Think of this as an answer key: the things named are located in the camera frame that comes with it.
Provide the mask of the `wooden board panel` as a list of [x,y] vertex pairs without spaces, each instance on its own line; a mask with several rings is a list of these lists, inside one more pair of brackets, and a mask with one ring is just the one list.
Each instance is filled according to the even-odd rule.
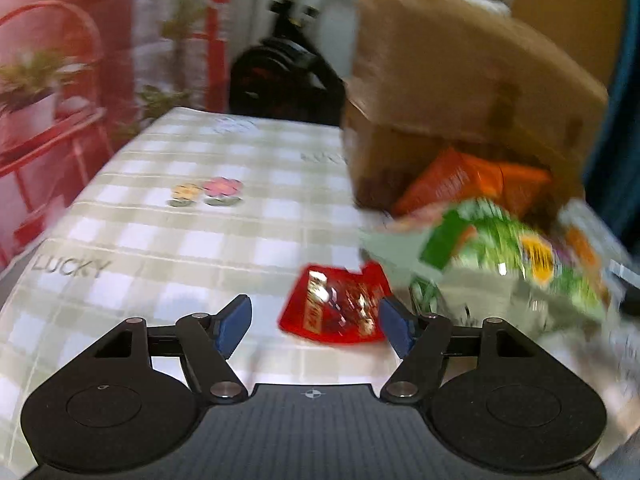
[[626,1],[513,0],[511,10],[607,86],[625,30]]

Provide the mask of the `green snack bag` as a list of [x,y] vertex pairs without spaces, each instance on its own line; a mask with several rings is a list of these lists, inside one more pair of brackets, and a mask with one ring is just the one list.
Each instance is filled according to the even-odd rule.
[[360,235],[417,315],[504,318],[525,333],[601,324],[622,291],[605,275],[626,249],[573,198],[544,234],[487,198],[437,203]]

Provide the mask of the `black exercise bike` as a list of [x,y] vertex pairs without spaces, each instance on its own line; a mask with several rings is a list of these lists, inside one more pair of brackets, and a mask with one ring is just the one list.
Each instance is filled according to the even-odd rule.
[[229,110],[258,118],[337,127],[345,83],[294,18],[296,0],[273,0],[271,32],[232,63]]

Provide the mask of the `orange snack bag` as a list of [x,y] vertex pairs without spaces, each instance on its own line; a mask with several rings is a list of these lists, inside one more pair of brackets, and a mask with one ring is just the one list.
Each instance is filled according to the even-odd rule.
[[548,170],[490,162],[447,148],[394,203],[392,214],[404,216],[434,203],[487,198],[517,217],[524,216],[548,190]]

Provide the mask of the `red snack packet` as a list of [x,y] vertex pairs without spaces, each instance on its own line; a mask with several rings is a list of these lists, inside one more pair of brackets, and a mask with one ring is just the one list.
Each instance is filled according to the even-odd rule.
[[311,264],[299,274],[278,325],[282,332],[319,344],[381,342],[378,303],[391,293],[376,262],[358,272]]

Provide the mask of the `red printed backdrop cloth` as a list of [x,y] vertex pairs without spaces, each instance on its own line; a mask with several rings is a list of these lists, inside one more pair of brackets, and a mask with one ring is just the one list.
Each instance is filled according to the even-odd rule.
[[1,264],[178,106],[227,106],[231,0],[1,0]]

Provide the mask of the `cardboard box with plastic liner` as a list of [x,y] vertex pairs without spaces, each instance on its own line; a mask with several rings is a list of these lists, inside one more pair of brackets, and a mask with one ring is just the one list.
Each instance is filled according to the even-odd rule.
[[605,86],[546,36],[465,0],[359,0],[342,120],[355,203],[391,210],[445,148],[548,169],[582,195]]

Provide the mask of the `teal curtain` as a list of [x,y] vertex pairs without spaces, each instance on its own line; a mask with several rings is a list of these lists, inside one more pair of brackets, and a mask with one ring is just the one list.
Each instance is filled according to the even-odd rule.
[[588,205],[631,255],[639,255],[639,0],[625,30],[601,134],[584,173]]

